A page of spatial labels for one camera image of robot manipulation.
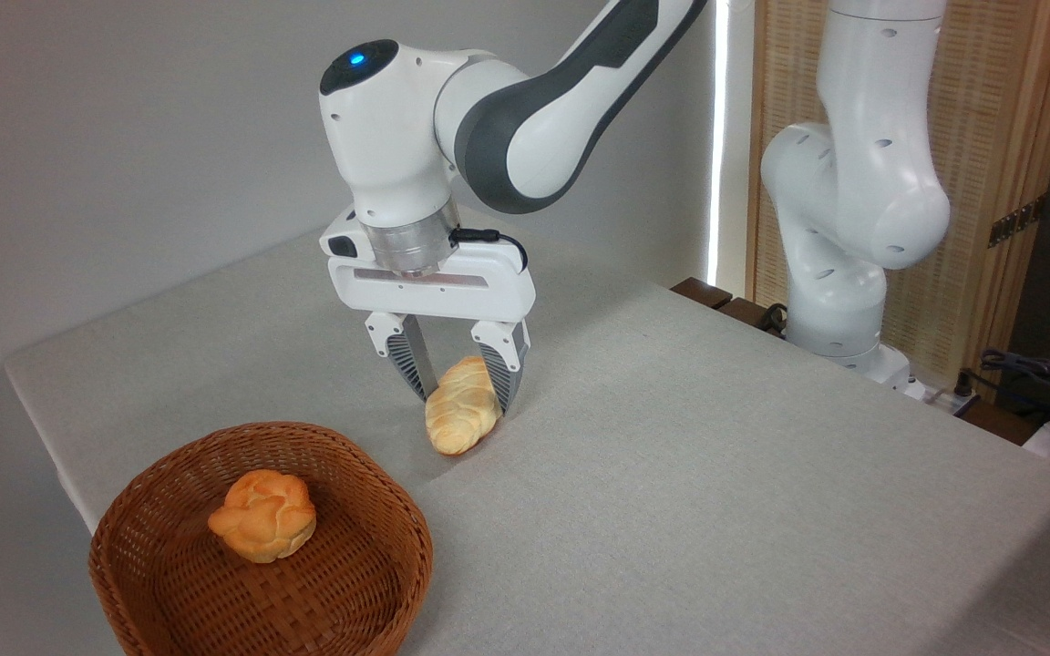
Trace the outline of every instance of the gray tablecloth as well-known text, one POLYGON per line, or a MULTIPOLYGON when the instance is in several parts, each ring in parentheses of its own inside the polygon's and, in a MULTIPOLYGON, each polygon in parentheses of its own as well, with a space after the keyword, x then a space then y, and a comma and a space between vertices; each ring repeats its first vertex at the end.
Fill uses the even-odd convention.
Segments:
MULTIPOLYGON (((526 246, 525 382, 459 459, 432 450, 315 235, 7 371, 90 528, 213 429, 351 437, 432 528, 404 653, 1050 653, 1049 461, 569 246, 526 246)), ((426 321, 438 371, 476 353, 467 329, 426 321)))

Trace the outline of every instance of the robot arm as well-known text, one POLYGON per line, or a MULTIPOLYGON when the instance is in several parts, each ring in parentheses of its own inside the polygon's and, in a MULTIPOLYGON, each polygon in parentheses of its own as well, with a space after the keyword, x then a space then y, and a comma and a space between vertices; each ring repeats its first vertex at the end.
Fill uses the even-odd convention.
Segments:
POLYGON ((498 211, 540 211, 575 182, 598 136, 706 0, 611 0, 553 69, 530 79, 481 50, 355 46, 320 83, 348 208, 321 248, 339 298, 368 310, 376 352, 421 398, 435 386, 416 315, 476 321, 507 408, 534 290, 517 246, 459 240, 450 183, 498 211))
POLYGON ((880 344, 884 269, 945 235, 926 93, 946 0, 830 0, 817 88, 828 125, 797 124, 763 152, 789 262, 788 340, 905 389, 908 361, 880 344))

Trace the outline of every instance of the bread roll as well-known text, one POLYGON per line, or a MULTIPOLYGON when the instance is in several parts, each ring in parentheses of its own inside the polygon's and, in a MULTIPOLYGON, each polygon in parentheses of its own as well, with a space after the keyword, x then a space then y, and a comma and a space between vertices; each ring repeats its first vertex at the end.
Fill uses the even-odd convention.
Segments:
POLYGON ((484 360, 466 357, 440 378, 424 407, 428 439, 438 452, 460 456, 488 435, 501 416, 501 404, 484 360))
POLYGON ((292 555, 314 532, 315 510, 306 483, 273 469, 254 469, 233 483, 209 530, 254 563, 292 555))

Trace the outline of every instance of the brown wicker basket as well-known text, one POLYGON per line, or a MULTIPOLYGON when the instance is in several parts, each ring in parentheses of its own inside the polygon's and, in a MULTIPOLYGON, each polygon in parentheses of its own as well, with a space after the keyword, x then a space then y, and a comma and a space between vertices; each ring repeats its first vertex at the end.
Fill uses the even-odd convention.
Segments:
POLYGON ((162 458, 108 508, 92 585, 125 653, 395 653, 424 602, 432 538, 361 449, 310 424, 246 424, 162 458), (308 483, 317 528, 294 555, 243 559, 205 521, 243 473, 308 483))

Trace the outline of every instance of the bun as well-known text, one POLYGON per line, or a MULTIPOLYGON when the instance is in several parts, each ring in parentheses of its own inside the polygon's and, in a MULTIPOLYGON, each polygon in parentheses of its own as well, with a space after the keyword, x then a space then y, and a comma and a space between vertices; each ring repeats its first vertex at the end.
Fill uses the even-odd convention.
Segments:
POLYGON ((478 356, 466 357, 448 369, 424 406, 428 439, 445 456, 460 456, 472 448, 491 431, 500 416, 497 392, 484 360, 478 356))
POLYGON ((209 530, 254 563, 292 555, 314 526, 306 483, 273 469, 254 469, 238 479, 225 495, 225 505, 209 515, 209 530))

